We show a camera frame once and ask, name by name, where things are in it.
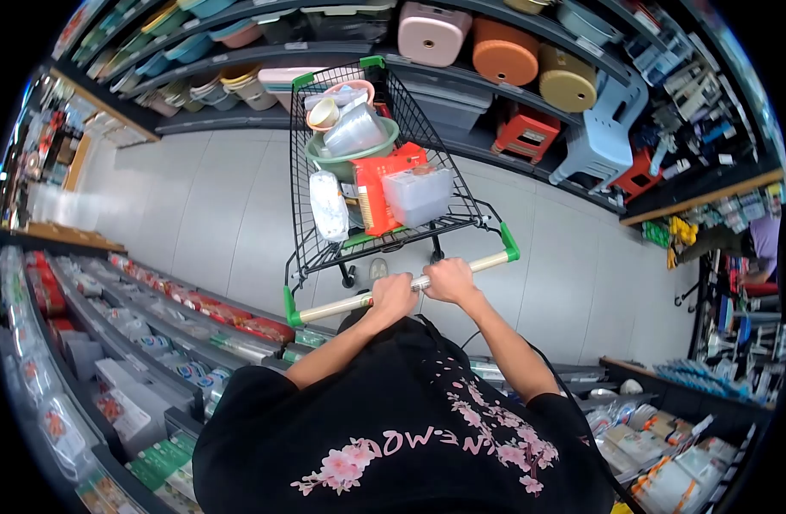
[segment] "cart handle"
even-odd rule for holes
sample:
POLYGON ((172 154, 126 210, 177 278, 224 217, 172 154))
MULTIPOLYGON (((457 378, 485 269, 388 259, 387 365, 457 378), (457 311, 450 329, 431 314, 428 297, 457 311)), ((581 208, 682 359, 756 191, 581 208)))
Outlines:
MULTIPOLYGON (((494 253, 489 257, 482 257, 476 261, 470 262, 470 271, 473 273, 486 270, 505 262, 518 261, 521 256, 518 245, 515 243, 510 230, 507 225, 502 221, 500 224, 501 241, 504 243, 504 250, 499 253, 494 253)), ((414 278, 410 282, 410 289, 413 291, 421 291, 430 287, 430 278, 427 275, 421 275, 414 278)), ((321 307, 309 308, 304 311, 296 310, 296 302, 293 294, 290 292, 290 287, 285 285, 285 311, 287 312, 288 323, 291 326, 299 326, 304 323, 314 322, 323 317, 335 316, 336 314, 347 313, 355 308, 367 307, 373 305, 373 294, 362 293, 357 294, 351 298, 340 300, 338 302, 327 303, 321 307)))

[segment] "shopping cart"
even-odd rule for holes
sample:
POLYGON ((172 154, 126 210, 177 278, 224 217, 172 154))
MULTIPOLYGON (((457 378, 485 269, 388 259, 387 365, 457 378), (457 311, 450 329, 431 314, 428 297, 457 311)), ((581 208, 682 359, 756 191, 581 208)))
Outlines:
MULTIPOLYGON (((396 75, 386 68, 381 56, 365 57, 357 63, 333 67, 322 72, 308 73, 294 79, 290 116, 290 196, 293 205, 296 250, 285 266, 285 310, 288 323, 292 326, 372 304, 372 295, 365 293, 319 308, 297 311, 294 301, 296 290, 303 287, 308 276, 330 266, 339 267, 342 274, 342 285, 351 288, 355 283, 356 266, 348 267, 349 262, 378 252, 394 252, 410 242, 430 238, 433 242, 430 262, 433 263, 444 258, 439 235, 464 227, 494 232, 501 236, 505 247, 499 253, 470 262, 473 272, 479 272, 503 262, 515 261, 520 256, 518 246, 507 229, 507 225, 501 221, 498 213, 489 203, 476 200, 470 195, 464 178, 456 165, 453 164, 422 109, 396 78, 396 75), (445 215, 414 229, 399 227, 380 237, 373 237, 361 230, 356 230, 357 233, 351 235, 346 241, 331 242, 319 234, 310 206, 309 181, 310 175, 320 171, 320 168, 317 163, 307 159, 305 155, 306 145, 313 137, 314 132, 305 123, 304 98, 311 94, 322 93, 328 87, 335 86, 340 82, 351 80, 366 80, 373 84, 376 91, 374 104, 378 114, 396 121, 399 125, 397 146, 412 141, 427 150, 431 165, 453 171, 455 174, 453 194, 445 215), (482 213, 483 207, 487 209, 486 214, 482 213), (488 226, 488 221, 493 220, 498 221, 498 228, 488 226), (290 281, 297 282, 293 289, 291 289, 290 281)), ((411 288, 418 291, 429 287, 429 284, 428 277, 422 275, 413 280, 411 288)))

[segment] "purple shirt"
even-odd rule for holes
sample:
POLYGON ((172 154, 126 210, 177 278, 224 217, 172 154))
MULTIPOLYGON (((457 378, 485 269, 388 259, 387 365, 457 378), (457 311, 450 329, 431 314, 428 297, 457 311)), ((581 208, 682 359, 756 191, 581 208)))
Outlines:
POLYGON ((758 220, 750 221, 750 235, 759 259, 759 269, 772 273, 778 259, 778 227, 781 218, 774 220, 769 214, 758 220))

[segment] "black t-shirt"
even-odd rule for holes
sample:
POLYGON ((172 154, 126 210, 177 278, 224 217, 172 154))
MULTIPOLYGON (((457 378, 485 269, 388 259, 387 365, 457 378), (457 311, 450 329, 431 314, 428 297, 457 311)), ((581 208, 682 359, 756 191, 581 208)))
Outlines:
POLYGON ((302 391, 239 369, 193 454, 204 512, 610 512, 567 398, 522 406, 409 321, 302 391))

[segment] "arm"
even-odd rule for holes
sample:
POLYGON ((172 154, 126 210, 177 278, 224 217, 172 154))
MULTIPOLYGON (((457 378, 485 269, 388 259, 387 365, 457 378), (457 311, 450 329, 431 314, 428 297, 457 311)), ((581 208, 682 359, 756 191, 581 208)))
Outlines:
POLYGON ((413 275, 401 273, 373 284, 373 306, 362 319, 294 363, 285 376, 299 389, 341 371, 376 334, 407 316, 419 294, 410 290, 413 275))
POLYGON ((430 277, 430 287, 424 293, 432 299, 455 303, 476 322, 507 383, 525 404, 545 392, 558 394, 556 379, 547 365, 476 288, 467 262, 446 259, 425 266, 424 274, 430 277))

